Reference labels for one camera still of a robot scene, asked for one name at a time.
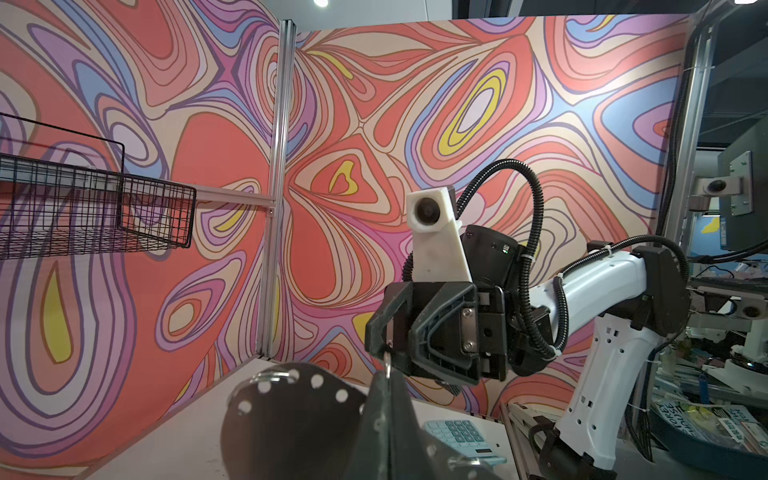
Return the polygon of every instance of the cable tie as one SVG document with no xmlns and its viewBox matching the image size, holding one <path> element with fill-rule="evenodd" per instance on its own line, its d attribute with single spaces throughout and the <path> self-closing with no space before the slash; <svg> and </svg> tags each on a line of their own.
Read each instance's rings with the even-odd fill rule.
<svg viewBox="0 0 768 480">
<path fill-rule="evenodd" d="M 632 407 L 633 409 L 636 409 L 636 410 L 640 410 L 641 412 L 645 412 L 645 413 L 648 413 L 648 409 L 642 409 L 642 408 L 640 408 L 640 407 L 636 407 L 636 406 L 632 405 L 631 403 L 628 403 L 627 405 L 629 405 L 629 406 L 630 406 L 630 407 Z"/>
<path fill-rule="evenodd" d="M 554 355 L 550 359 L 544 359 L 545 362 L 551 362 L 552 360 L 558 358 L 563 354 L 563 352 L 560 349 L 552 348 L 554 350 Z"/>
</svg>

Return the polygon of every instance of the aluminum frame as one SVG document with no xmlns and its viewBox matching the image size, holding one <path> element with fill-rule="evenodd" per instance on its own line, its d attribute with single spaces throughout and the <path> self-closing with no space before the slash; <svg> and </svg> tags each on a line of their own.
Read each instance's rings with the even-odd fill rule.
<svg viewBox="0 0 768 480">
<path fill-rule="evenodd" d="M 717 36 L 717 25 L 704 28 L 696 41 L 694 62 L 691 65 L 690 86 L 686 92 L 686 105 L 683 111 L 683 131 L 680 140 L 680 150 L 677 155 L 677 178 L 674 193 L 670 202 L 667 225 L 664 236 L 675 243 L 683 241 L 683 251 L 687 252 L 690 238 L 686 239 L 690 225 L 687 220 L 688 200 L 694 185 L 694 159 L 701 131 L 701 118 L 704 113 L 704 102 L 707 99 L 707 86 L 712 71 L 714 43 Z"/>
<path fill-rule="evenodd" d="M 263 262 L 259 314 L 257 317 L 257 355 L 272 358 L 271 332 L 279 312 L 275 304 L 277 288 L 278 256 L 283 239 L 283 182 L 285 181 L 286 153 L 288 146 L 288 118 L 290 116 L 291 87 L 293 79 L 293 54 L 296 50 L 296 24 L 291 20 L 280 21 L 280 43 L 277 52 L 277 90 L 275 92 L 275 117 L 270 152 L 269 197 L 274 199 L 274 210 L 267 218 L 264 230 Z"/>
</svg>

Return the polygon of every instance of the blue tray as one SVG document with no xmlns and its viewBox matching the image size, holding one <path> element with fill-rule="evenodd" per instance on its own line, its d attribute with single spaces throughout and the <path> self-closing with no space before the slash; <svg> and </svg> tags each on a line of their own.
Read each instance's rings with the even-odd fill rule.
<svg viewBox="0 0 768 480">
<path fill-rule="evenodd" d="M 650 430 L 677 461 L 739 480 L 768 475 L 768 457 L 704 442 L 681 432 L 650 411 Z"/>
</svg>

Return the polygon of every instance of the camera lens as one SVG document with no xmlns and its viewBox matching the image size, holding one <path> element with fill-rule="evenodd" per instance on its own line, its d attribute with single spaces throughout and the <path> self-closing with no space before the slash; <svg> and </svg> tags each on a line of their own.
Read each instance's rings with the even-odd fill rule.
<svg viewBox="0 0 768 480">
<path fill-rule="evenodd" d="M 440 220 L 440 206 L 432 198 L 424 197 L 416 204 L 416 218 L 425 225 L 434 225 Z"/>
</svg>

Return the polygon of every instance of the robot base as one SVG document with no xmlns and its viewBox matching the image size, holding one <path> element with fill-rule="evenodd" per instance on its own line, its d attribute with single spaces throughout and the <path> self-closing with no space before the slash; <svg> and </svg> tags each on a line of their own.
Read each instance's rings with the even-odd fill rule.
<svg viewBox="0 0 768 480">
<path fill-rule="evenodd" d="M 726 360 L 724 368 L 705 367 L 707 373 L 744 395 L 768 400 L 768 375 L 753 372 Z"/>
</svg>

